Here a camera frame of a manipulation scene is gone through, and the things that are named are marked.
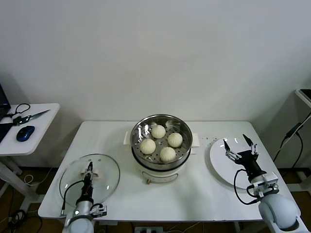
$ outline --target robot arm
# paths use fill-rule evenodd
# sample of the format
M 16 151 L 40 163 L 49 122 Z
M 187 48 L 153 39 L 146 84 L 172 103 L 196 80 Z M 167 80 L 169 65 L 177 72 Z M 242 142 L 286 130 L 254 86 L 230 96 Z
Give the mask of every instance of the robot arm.
M 93 218 L 107 215 L 106 206 L 103 206 L 100 203 L 94 204 L 94 200 L 92 198 L 92 180 L 93 163 L 90 162 L 83 179 L 84 185 L 82 187 L 81 196 L 76 202 L 76 208 L 66 215 L 63 233 L 93 233 Z M 66 194 L 64 195 L 62 214 L 65 210 L 65 198 Z
M 309 232 L 298 214 L 295 203 L 277 194 L 279 189 L 276 174 L 269 174 L 261 170 L 256 162 L 259 155 L 257 152 L 257 145 L 254 145 L 252 140 L 244 134 L 243 136 L 251 149 L 235 153 L 231 151 L 229 145 L 224 141 L 225 154 L 236 164 L 244 166 L 248 180 L 251 183 L 251 185 L 247 187 L 247 192 L 249 193 L 250 189 L 253 190 L 254 194 L 251 196 L 256 199 L 252 203 L 260 201 L 259 212 L 270 231 L 274 233 Z

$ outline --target white wall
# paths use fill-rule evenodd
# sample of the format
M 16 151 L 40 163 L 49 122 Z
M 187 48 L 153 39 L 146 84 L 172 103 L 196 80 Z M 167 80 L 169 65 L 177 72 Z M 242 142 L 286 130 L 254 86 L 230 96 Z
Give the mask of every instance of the white wall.
M 19 163 L 51 165 L 83 120 L 153 113 L 248 120 L 275 151 L 307 112 L 296 113 L 292 91 L 311 85 L 310 9 L 309 0 L 1 1 L 0 82 L 11 102 L 61 104 L 39 158 Z

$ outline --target white plate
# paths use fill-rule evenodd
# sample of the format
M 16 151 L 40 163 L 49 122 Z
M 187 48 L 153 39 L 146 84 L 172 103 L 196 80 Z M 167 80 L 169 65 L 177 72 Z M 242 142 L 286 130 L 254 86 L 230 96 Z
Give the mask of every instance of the white plate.
M 210 149 L 210 160 L 216 172 L 228 183 L 233 185 L 234 175 L 239 169 L 244 169 L 242 165 L 235 164 L 225 155 L 224 140 L 235 153 L 249 150 L 250 147 L 244 138 L 224 138 L 217 140 Z M 257 163 L 260 166 L 260 155 Z M 246 172 L 239 172 L 236 180 L 236 186 L 246 189 L 250 185 Z

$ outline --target wire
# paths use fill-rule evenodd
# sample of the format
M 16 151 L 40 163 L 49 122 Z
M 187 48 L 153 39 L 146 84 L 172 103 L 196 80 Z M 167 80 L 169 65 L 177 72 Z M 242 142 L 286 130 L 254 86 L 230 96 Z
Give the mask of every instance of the wire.
M 44 177 L 44 179 L 41 180 L 39 183 L 30 184 L 30 183 L 34 180 L 33 175 L 26 175 L 26 176 L 24 177 L 24 183 L 25 183 L 26 185 L 28 185 L 28 186 L 36 186 L 36 185 L 39 185 L 39 184 L 41 184 L 42 182 L 44 182 L 44 181 L 47 179 L 47 177 L 48 177 L 49 173 L 52 171 L 52 169 L 53 169 L 53 167 L 51 167 L 51 169 L 50 169 L 49 172 L 46 174 L 46 176 Z M 26 178 L 27 178 L 28 176 L 31 177 L 31 180 L 27 182 L 27 181 L 26 181 Z
M 285 140 L 286 140 L 286 136 L 283 138 L 283 141 L 281 142 L 280 148 L 279 148 L 279 150 L 277 151 L 276 156 L 275 156 L 275 158 L 273 159 L 273 162 L 276 161 L 276 158 L 278 157 L 278 154 L 280 154 L 281 148 L 282 148 L 283 143 L 284 143 Z
M 9 182 L 9 181 L 6 181 L 5 179 L 2 179 L 2 178 L 0 178 L 1 180 L 3 180 L 4 182 L 8 182 L 8 183 L 11 183 L 11 182 Z
M 299 153 L 299 156 L 298 158 L 296 159 L 296 161 L 294 162 L 294 165 L 292 166 L 292 168 L 294 168 L 294 166 L 296 165 L 296 163 L 298 162 L 298 160 L 300 159 L 301 157 L 301 154 L 302 154 L 302 150 L 303 150 L 303 141 L 302 141 L 302 138 L 300 136 L 300 134 L 297 132 L 296 135 L 298 136 L 299 140 L 300 140 L 300 144 L 301 144 L 301 148 L 300 148 L 300 153 Z
M 132 233 L 135 232 L 135 227 L 134 227 L 134 224 L 131 222 L 131 226 L 132 226 Z
M 19 108 L 20 106 L 23 106 L 23 105 L 26 105 L 28 108 L 25 109 L 25 110 L 23 110 L 23 111 L 21 111 L 21 112 L 18 112 L 18 111 L 17 111 L 18 108 Z M 20 105 L 18 105 L 18 106 L 16 107 L 15 113 L 9 113 L 9 114 L 6 114 L 6 115 L 4 115 L 4 116 L 5 116 L 5 117 L 10 117 L 10 118 L 12 118 L 12 117 L 15 116 L 16 114 L 22 114 L 23 112 L 26 112 L 26 111 L 29 110 L 29 109 L 30 109 L 30 105 L 29 105 L 29 104 L 27 104 L 27 103 L 21 103 Z
M 175 227 L 179 226 L 181 223 L 175 225 L 175 226 L 172 226 L 171 228 L 169 228 L 169 231 L 173 230 Z
M 172 230 L 172 231 L 163 232 L 163 233 L 170 233 L 170 232 L 180 232 L 180 233 L 183 233 L 183 232 L 182 232 L 182 231 L 180 231 L 180 230 Z
M 197 223 L 193 224 L 192 226 L 189 226 L 189 227 L 186 228 L 182 233 L 185 233 L 188 229 L 190 229 L 190 228 L 192 228 L 192 227 L 198 225 L 199 223 L 201 223 L 201 222 L 197 222 Z
M 250 202 L 244 202 L 244 201 L 242 201 L 242 199 L 241 199 L 241 198 L 239 197 L 239 195 L 238 195 L 237 187 L 236 187 L 236 179 L 237 179 L 238 173 L 239 173 L 240 171 L 245 171 L 245 172 L 246 172 L 245 169 L 240 169 L 240 170 L 238 170 L 238 171 L 235 173 L 234 181 L 233 181 L 233 187 L 234 187 L 235 195 L 237 196 L 237 198 L 239 199 L 239 201 L 242 202 L 244 205 L 251 205 L 251 204 L 254 204 L 254 203 L 258 202 L 257 199 L 252 200 L 252 201 L 250 201 Z
M 13 205 L 13 198 L 14 198 L 14 188 L 12 187 L 12 197 L 11 197 L 11 203 L 10 203 L 8 217 L 10 217 L 10 214 L 11 214 L 11 209 L 12 209 L 12 205 Z
M 65 210 L 65 205 L 66 205 L 66 194 L 67 194 L 68 190 L 69 190 L 71 187 L 73 187 L 74 185 L 76 185 L 76 184 L 78 184 L 78 183 L 81 183 L 81 182 L 83 182 L 83 180 L 80 180 L 80 181 L 77 181 L 77 182 L 71 184 L 71 185 L 68 187 L 68 189 L 66 189 L 66 191 L 65 191 L 65 193 L 64 193 L 64 200 L 63 200 L 62 211 Z
M 27 211 L 27 213 L 33 213 L 33 212 L 37 212 L 39 209 L 34 210 L 34 211 Z
M 251 197 L 253 197 L 253 198 L 258 198 L 257 196 L 255 196 L 255 195 L 253 195 L 253 194 L 251 194 L 250 192 L 249 192 L 249 190 L 251 189 L 251 188 L 253 188 L 252 186 L 248 186 L 247 188 L 246 188 L 246 192 L 247 192 L 247 194 L 248 195 L 250 195 Z
M 2 219 L 0 223 L 4 222 L 4 221 L 5 221 L 6 219 L 8 219 L 8 218 L 9 218 L 9 217 L 6 217 L 6 218 Z
M 297 129 L 293 132 L 293 134 L 286 140 L 286 142 L 284 142 L 284 144 L 280 147 L 280 149 L 278 149 L 278 151 L 276 152 L 276 154 L 278 154 L 281 149 L 285 146 L 286 143 L 288 143 L 288 141 L 294 136 L 294 134 L 296 134 L 296 132 L 298 132 L 298 130 L 301 129 L 301 127 L 303 126 L 303 124 L 309 120 L 311 118 L 311 113 L 308 114 L 308 116 L 305 118 L 305 120 L 301 123 L 301 125 L 299 127 L 297 127 Z
M 197 222 L 197 223 L 195 223 L 195 224 L 193 224 L 193 225 L 187 227 L 187 228 L 186 228 L 185 230 L 183 230 L 183 231 L 180 231 L 180 230 L 172 230 L 172 231 L 171 231 L 171 229 L 173 229 L 173 228 L 175 228 L 175 227 L 177 227 L 177 226 L 180 225 L 180 224 L 178 224 L 178 225 L 175 225 L 175 226 L 171 227 L 167 232 L 163 232 L 163 233 L 170 233 L 170 232 L 185 233 L 187 230 L 189 230 L 190 228 L 192 228 L 192 227 L 198 225 L 199 223 L 203 223 L 203 222 Z
M 39 217 L 39 216 L 31 216 L 31 217 L 28 217 L 28 218 L 38 218 L 38 219 L 40 220 L 40 227 L 39 227 L 39 229 L 38 229 L 37 232 L 36 232 L 36 233 L 39 233 L 39 231 L 41 230 L 42 225 L 43 225 L 42 218 Z

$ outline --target glass lid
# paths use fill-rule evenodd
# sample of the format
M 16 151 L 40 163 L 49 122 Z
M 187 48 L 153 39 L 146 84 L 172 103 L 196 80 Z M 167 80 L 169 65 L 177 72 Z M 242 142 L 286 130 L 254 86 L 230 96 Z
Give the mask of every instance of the glass lid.
M 104 202 L 117 188 L 120 170 L 117 162 L 104 154 L 89 154 L 72 162 L 64 171 L 59 183 L 59 191 L 64 198 L 66 189 L 76 181 L 83 180 L 86 169 L 93 162 L 93 195 L 94 203 Z M 66 203 L 72 207 L 81 195 L 83 183 L 72 186 L 66 194 Z

